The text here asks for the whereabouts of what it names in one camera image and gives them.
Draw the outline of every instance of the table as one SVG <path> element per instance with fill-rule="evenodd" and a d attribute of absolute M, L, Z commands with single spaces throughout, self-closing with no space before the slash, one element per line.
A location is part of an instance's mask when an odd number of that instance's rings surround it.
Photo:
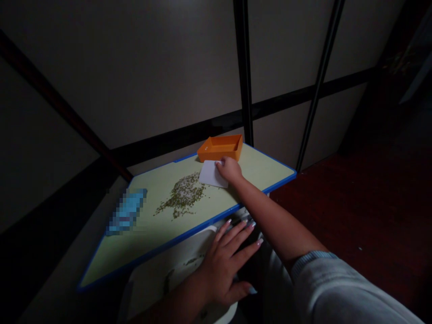
<path fill-rule="evenodd" d="M 295 179 L 296 172 L 258 150 L 244 144 L 239 164 L 243 176 L 264 193 Z M 200 172 L 198 156 L 168 163 L 135 176 L 130 189 L 146 188 L 147 200 L 140 208 L 133 230 L 121 235 L 103 236 L 78 285 L 83 291 L 121 271 L 133 269 L 242 207 L 232 187 L 206 186 L 205 197 L 198 200 L 190 212 L 173 219 L 173 209 L 167 208 L 154 216 L 161 201 L 170 197 L 175 183 Z"/>

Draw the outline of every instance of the floor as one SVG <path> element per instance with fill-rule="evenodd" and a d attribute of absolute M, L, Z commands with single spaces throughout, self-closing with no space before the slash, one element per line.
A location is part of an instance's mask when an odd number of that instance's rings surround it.
<path fill-rule="evenodd" d="M 298 174 L 271 198 L 425 322 L 432 300 L 432 97 L 373 141 Z"/>

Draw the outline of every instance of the sleeve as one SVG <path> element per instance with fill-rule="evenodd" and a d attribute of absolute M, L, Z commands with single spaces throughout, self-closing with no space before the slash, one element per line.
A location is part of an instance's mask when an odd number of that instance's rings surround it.
<path fill-rule="evenodd" d="M 303 323 L 423 323 L 329 252 L 302 256 L 292 268 L 292 280 Z"/>

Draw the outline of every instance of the painted fingernail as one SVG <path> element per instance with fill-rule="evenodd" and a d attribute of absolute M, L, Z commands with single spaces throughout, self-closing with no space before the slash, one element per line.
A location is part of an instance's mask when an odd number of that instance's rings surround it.
<path fill-rule="evenodd" d="M 254 287 L 250 287 L 250 288 L 249 288 L 249 293 L 250 293 L 251 295 L 255 295 L 256 293 L 258 293 L 258 291 L 256 291 Z"/>

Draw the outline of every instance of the orange box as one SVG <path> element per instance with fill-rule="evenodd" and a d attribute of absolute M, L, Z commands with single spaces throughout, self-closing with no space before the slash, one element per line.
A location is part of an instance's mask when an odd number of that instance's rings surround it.
<path fill-rule="evenodd" d="M 243 135 L 209 137 L 198 149 L 198 157 L 201 162 L 205 160 L 219 161 L 223 156 L 235 160 L 240 159 L 243 147 Z"/>

